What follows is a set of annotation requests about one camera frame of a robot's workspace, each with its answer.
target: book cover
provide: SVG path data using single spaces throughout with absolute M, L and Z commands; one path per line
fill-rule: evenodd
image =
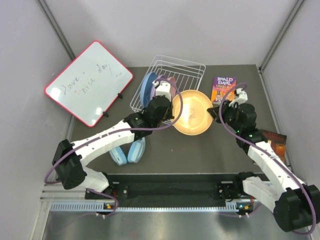
M 213 104 L 219 105 L 224 95 L 226 95 L 226 93 L 235 85 L 236 85 L 235 77 L 215 76 L 213 79 L 211 102 Z M 234 100 L 235 93 L 231 92 L 226 99 L 230 101 Z
M 260 129 L 260 131 L 268 140 L 268 143 L 271 145 L 271 148 L 275 154 L 277 154 L 282 162 L 285 163 L 287 136 L 263 129 Z

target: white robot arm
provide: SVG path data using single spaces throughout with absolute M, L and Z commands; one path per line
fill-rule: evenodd
M 256 128 L 257 114 L 254 106 L 246 103 L 247 99 L 245 91 L 238 88 L 235 99 L 231 102 L 226 100 L 221 106 L 221 116 L 223 122 L 242 139 L 236 139 L 238 146 L 261 168 L 271 185 L 264 183 L 252 172 L 242 172 L 236 175 L 234 188 L 239 195 L 253 196 L 265 205 L 285 232 L 309 226 L 313 222 L 312 213 L 301 186 L 308 192 L 318 216 L 320 192 L 314 185 L 306 185 L 297 178 L 275 154 Z M 209 108 L 208 112 L 217 123 L 221 123 L 219 107 Z
M 112 186 L 108 181 L 107 174 L 94 171 L 86 166 L 111 149 L 150 135 L 152 131 L 146 129 L 157 128 L 162 121 L 172 119 L 170 89 L 171 86 L 167 81 L 160 80 L 155 96 L 142 111 L 132 113 L 111 128 L 86 139 L 71 143 L 67 139 L 61 141 L 52 165 L 72 149 L 78 149 L 55 168 L 63 187 L 68 190 L 82 186 L 99 193 L 109 194 L 112 191 Z

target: orange bowl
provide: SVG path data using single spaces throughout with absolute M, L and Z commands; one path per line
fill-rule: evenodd
M 181 92 L 183 100 L 182 115 L 173 125 L 179 132 L 185 135 L 199 135 L 205 132 L 213 122 L 212 116 L 207 112 L 212 108 L 210 99 L 197 90 L 186 90 Z M 178 116 L 181 101 L 177 94 L 172 100 L 173 116 Z

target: wire dish rack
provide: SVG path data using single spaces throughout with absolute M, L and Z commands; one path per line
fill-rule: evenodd
M 170 56 L 156 55 L 144 76 L 150 72 L 155 72 L 157 76 L 174 77 L 176 86 L 182 92 L 185 90 L 198 90 L 205 70 L 206 65 L 204 64 Z M 142 82 L 143 79 L 130 102 L 130 107 L 134 112 L 139 112 L 143 109 L 140 103 Z

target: headphones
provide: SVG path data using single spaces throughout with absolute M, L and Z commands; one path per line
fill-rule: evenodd
M 119 166 L 129 163 L 138 163 L 146 149 L 146 139 L 143 137 L 140 140 L 134 141 L 130 147 L 128 157 L 126 157 L 121 147 L 117 146 L 109 151 L 113 161 Z

